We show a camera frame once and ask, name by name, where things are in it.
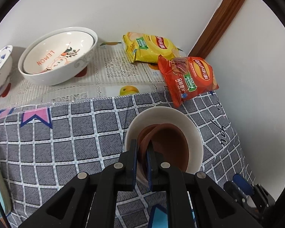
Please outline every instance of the brown cup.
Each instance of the brown cup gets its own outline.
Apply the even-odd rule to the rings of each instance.
[[[145,178],[147,175],[146,151],[152,141],[154,151],[163,154],[164,160],[186,171],[189,162],[189,148],[183,132],[170,123],[153,124],[145,127],[137,138],[137,160],[141,164]]]

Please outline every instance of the brown wooden door frame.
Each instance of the brown wooden door frame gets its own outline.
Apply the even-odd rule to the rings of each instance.
[[[245,0],[223,0],[189,56],[206,58],[228,28]]]

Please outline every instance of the red chip bag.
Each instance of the red chip bag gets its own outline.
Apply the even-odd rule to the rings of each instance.
[[[157,64],[176,108],[183,101],[219,87],[212,67],[200,57],[178,57],[169,61],[160,55]]]

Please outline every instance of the white wall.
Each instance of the white wall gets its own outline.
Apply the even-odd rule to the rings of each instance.
[[[285,186],[285,28],[262,0],[246,0],[206,59],[257,180]]]
[[[0,48],[27,47],[35,39],[69,26],[120,41],[128,31],[167,37],[187,54],[221,0],[20,0],[0,24]]]

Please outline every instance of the metal screw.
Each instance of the metal screw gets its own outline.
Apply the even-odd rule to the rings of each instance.
[[[121,169],[122,167],[123,167],[123,164],[120,163],[120,162],[117,162],[117,163],[114,164],[114,168],[115,169]]]
[[[202,172],[202,171],[199,171],[198,173],[196,173],[196,176],[197,176],[198,178],[203,179],[203,178],[206,178],[206,173],[204,173],[204,172]]]
[[[169,168],[170,167],[170,164],[168,163],[168,162],[163,162],[163,163],[161,163],[160,164],[160,166],[162,167],[162,168]]]
[[[85,179],[85,178],[87,177],[87,173],[85,173],[85,172],[79,172],[79,173],[77,174],[77,177],[78,177],[79,179]]]

